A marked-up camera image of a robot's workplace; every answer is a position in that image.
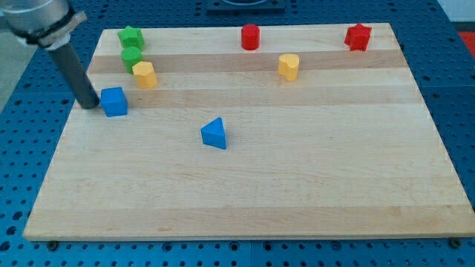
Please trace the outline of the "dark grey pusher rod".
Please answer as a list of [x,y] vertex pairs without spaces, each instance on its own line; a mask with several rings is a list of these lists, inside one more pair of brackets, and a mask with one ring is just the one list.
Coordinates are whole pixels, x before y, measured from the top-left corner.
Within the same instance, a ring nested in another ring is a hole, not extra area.
[[83,109],[93,109],[99,104],[99,97],[88,78],[86,71],[73,48],[68,42],[48,54],[63,75],[65,81]]

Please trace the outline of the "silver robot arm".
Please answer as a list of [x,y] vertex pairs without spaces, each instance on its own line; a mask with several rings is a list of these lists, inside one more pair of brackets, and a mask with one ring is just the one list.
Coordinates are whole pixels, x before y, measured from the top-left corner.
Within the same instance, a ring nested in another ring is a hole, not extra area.
[[1,0],[6,24],[21,42],[46,50],[79,105],[93,109],[99,97],[73,45],[71,33],[87,20],[68,0]]

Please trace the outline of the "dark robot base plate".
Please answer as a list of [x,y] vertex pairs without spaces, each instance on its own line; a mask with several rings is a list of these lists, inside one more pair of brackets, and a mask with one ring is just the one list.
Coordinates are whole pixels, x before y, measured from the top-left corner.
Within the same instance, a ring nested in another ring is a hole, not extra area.
[[282,11],[286,0],[205,0],[208,13]]

